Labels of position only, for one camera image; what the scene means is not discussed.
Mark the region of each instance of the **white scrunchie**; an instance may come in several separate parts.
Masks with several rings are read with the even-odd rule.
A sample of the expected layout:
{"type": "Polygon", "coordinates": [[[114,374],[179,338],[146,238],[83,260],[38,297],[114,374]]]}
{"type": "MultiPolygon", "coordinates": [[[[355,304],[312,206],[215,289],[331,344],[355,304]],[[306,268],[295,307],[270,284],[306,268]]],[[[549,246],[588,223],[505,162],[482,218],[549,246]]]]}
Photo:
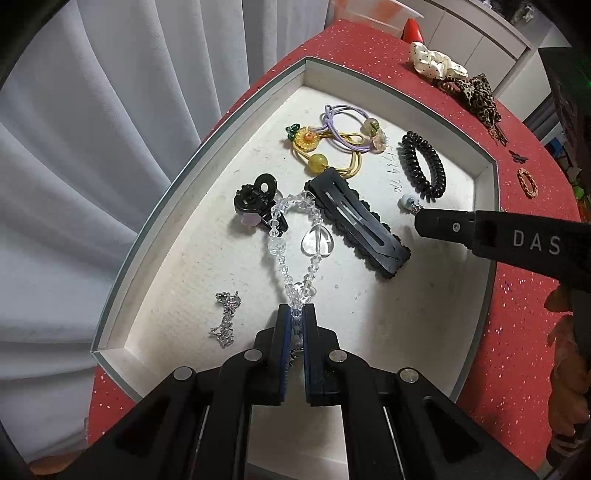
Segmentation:
{"type": "Polygon", "coordinates": [[[446,77],[468,78],[468,71],[440,51],[429,50],[416,41],[410,44],[410,60],[414,69],[425,77],[443,80],[446,77]]]}

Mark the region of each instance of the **cabinet door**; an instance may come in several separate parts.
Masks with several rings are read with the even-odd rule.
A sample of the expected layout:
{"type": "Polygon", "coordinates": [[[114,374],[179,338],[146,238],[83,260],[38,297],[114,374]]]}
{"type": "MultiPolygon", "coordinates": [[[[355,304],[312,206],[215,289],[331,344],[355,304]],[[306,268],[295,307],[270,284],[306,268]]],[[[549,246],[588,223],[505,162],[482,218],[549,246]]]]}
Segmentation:
{"type": "Polygon", "coordinates": [[[423,34],[425,45],[429,45],[439,22],[443,18],[445,10],[424,0],[402,0],[401,3],[425,17],[417,18],[417,23],[418,26],[421,27],[421,33],[423,34]]]}
{"type": "Polygon", "coordinates": [[[491,84],[491,88],[494,90],[501,80],[505,78],[505,75],[509,73],[513,65],[515,65],[513,57],[488,37],[482,37],[474,53],[464,66],[467,68],[470,77],[479,73],[486,74],[488,83],[491,84]]]}
{"type": "Polygon", "coordinates": [[[429,50],[440,51],[465,66],[480,39],[482,34],[478,30],[445,12],[428,47],[429,50]]]}

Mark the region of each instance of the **white curtain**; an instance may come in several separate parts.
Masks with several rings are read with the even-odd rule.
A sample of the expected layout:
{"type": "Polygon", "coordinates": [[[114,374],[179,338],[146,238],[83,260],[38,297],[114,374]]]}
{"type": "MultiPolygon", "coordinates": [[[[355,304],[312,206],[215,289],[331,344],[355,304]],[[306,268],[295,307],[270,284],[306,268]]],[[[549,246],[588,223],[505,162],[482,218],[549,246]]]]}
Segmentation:
{"type": "Polygon", "coordinates": [[[150,211],[328,0],[71,0],[0,90],[0,420],[26,460],[84,444],[90,341],[150,211]]]}

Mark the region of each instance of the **yellow flower charm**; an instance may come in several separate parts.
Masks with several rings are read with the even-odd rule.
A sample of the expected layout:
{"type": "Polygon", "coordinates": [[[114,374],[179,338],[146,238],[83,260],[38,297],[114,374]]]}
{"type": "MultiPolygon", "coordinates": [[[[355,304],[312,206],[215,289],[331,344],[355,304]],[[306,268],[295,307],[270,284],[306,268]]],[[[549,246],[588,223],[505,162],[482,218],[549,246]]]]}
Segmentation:
{"type": "Polygon", "coordinates": [[[311,152],[320,142],[320,136],[311,132],[307,127],[300,128],[294,138],[294,143],[304,152],[311,152]]]}

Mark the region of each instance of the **red speckled tabletop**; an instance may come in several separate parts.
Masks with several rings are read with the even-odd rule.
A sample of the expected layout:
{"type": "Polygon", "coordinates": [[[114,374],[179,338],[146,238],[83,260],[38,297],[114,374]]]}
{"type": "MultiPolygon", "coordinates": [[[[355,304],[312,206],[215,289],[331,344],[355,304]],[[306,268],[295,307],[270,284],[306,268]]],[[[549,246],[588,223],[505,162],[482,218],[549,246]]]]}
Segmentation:
{"type": "MultiPolygon", "coordinates": [[[[320,57],[412,96],[480,144],[497,162],[503,210],[578,221],[576,202],[566,178],[533,134],[498,104],[501,128],[510,143],[507,147],[496,144],[474,116],[414,73],[408,62],[408,49],[408,44],[388,34],[341,20],[281,60],[230,112],[297,60],[320,57]],[[520,165],[513,161],[509,148],[529,157],[525,167],[540,190],[533,200],[528,200],[519,186],[520,165]]],[[[549,278],[498,265],[488,324],[458,400],[465,412],[530,468],[541,462],[550,438],[547,400],[553,353],[546,346],[546,336],[560,315],[545,311],[543,304],[555,286],[556,282],[549,278]]],[[[133,405],[97,368],[90,405],[90,442],[96,441],[133,405]]]]}

